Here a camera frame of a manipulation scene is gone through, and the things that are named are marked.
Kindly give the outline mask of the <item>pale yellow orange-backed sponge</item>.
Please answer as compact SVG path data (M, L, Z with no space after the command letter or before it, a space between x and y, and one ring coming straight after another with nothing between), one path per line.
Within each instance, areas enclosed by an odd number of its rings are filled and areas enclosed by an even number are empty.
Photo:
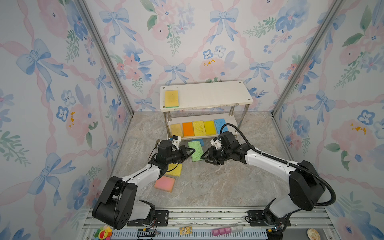
M170 125L171 133L173 136L183 137L183 130L181 124Z

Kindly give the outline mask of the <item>orange sponge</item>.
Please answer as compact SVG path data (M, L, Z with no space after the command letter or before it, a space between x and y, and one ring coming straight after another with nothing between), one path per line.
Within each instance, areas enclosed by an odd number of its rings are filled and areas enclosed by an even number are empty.
M194 125L192 122L183 123L183 135L184 137L193 137L195 135Z

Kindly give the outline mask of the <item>left corner metal post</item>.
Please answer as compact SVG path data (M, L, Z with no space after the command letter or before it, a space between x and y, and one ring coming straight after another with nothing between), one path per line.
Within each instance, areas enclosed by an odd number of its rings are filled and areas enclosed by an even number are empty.
M132 106L129 103L128 96L125 93L125 90L123 88L123 84L121 83L121 81L117 75L117 71L113 67L112 60L108 54L107 48L106 48L106 46L102 40L102 36L101 36L101 34L100 34L96 24L95 24L95 21L92 17L92 14L90 13L90 10L87 6L86 1L75 0L74 2L75 2L76 7L79 9L81 16L84 18L85 24L86 24L87 28L89 29L91 36L93 37L93 39L95 41L96 48L97 48L99 54L101 55L101 59L105 63L109 74L112 77L113 83L116 85L117 91L122 98L123 104L128 109L129 116L133 117L134 111L132 109Z

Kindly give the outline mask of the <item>pink block strip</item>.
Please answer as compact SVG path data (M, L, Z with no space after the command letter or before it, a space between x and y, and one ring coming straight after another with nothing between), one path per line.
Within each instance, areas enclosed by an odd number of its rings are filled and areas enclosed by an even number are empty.
M243 226L232 226L232 227L214 229L212 230L212 235L216 237L216 236L233 234L233 233L242 232L242 231L243 231Z

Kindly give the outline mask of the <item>pink sponge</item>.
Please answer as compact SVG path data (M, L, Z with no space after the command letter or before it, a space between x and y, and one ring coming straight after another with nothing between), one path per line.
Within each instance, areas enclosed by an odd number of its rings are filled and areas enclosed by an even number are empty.
M171 193L175 185L175 179L163 176L155 183L155 189Z

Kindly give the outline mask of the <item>yellow green-backed sponge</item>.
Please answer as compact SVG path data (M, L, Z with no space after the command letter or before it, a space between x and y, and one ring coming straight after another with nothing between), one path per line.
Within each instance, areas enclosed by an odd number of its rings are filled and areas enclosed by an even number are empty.
M177 90L165 91L165 107L166 108L179 107L179 92Z

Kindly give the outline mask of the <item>yellow sponge left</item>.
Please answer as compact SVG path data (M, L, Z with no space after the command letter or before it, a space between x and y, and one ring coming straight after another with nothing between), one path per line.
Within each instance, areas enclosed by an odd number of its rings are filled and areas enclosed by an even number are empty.
M183 168L182 164L169 164L168 170L166 171L165 175L180 177L182 173L182 168Z

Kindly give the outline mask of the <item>green sponge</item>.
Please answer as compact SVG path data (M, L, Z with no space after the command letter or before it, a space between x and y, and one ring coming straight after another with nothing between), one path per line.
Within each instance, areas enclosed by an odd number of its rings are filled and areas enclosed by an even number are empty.
M188 142L188 146L189 148L195 150L195 152L191 156L192 161L193 162L201 161L202 160L201 157L204 153L201 143L199 141L191 141L191 142Z

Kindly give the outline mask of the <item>bright yellow sponge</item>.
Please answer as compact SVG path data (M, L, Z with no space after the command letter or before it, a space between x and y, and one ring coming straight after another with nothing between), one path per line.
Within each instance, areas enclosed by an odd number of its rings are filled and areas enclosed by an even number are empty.
M204 127L207 136L214 136L217 134L214 121L204 121Z

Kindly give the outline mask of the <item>colourful toy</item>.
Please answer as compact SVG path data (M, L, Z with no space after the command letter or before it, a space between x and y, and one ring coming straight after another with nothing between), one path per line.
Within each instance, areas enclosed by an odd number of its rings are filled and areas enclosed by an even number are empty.
M94 233L95 240L110 240L113 229L109 226L104 226L96 230Z

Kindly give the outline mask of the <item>white two-tier shelf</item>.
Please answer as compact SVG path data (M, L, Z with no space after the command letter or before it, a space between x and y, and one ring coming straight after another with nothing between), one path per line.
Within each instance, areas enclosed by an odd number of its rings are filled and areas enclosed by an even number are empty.
M166 92L177 91L179 106L167 108L165 103ZM194 121L213 121L224 119L227 123L236 124L239 128L242 121L237 122L234 117L236 106L244 106L242 119L249 106L254 102L247 87L242 81L229 81L217 83L200 83L189 85L171 85L161 87L160 107L164 114L168 137L172 136L171 125ZM196 115L187 117L172 117L172 112L200 111L212 108L231 107L228 113L213 113L209 115Z

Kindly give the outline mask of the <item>blue sponge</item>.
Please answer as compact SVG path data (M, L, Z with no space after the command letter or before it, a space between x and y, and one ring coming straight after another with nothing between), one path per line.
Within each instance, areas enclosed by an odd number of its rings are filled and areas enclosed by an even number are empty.
M218 135L220 133L228 131L228 127L227 126L224 127L224 125L226 124L226 120L225 119L215 119L214 120L214 124L215 124L215 128L216 128L216 131L217 131Z
M196 141L199 142L202 147L205 145L203 139L192 140L192 142L196 142Z

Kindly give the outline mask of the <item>yellow cellulose sponge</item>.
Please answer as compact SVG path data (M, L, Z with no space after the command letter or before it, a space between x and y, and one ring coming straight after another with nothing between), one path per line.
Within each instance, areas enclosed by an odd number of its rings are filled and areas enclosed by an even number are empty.
M205 136L205 124L204 121L194 121L193 122L194 134L195 136Z

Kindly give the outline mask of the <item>corner metal post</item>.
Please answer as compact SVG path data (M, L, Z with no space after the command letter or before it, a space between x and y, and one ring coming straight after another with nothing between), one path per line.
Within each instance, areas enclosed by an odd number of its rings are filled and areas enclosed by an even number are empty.
M101 55L101 59L105 63L109 74L112 77L113 83L116 85L117 91L122 98L123 104L128 109L129 116L133 117L134 111L132 109L132 106L129 103L128 96L125 93L125 90L123 88L123 84L121 83L121 81L117 75L117 71L113 67L112 60L108 54L107 48L106 48L106 46L102 40L102 36L101 36L101 34L100 34L96 24L95 24L95 21L92 17L92 14L90 13L90 10L87 6L86 1L75 0L74 2L75 2L76 7L79 9L81 16L84 18L85 24L86 24L87 28L89 29L91 36L93 37L93 39L95 41L96 48L97 48L99 54Z
M297 80L303 73L305 67L310 62L312 56L315 54L320 42L323 40L323 38L326 36L329 28L335 21L336 17L338 16L339 11L341 10L343 4L345 1L343 0L336 0L332 1L332 4L329 8L329 10L326 12L323 22L320 24L319 28L314 34L313 40L308 45L306 51L304 52L301 61L298 64L298 68L293 72L291 79L288 81L288 84L284 88L281 96L278 98L278 101L276 105L274 106L273 110L271 111L271 114L273 117L278 115L280 109L283 108L283 104L288 97L290 91L296 84Z

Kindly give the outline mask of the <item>small circuit board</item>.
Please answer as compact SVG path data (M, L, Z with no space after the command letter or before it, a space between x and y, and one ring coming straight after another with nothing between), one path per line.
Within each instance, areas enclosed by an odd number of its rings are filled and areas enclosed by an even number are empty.
M189 235L189 234L192 234L192 233L193 233L193 228L192 227L181 227L181 228L179 228L179 234L181 236Z

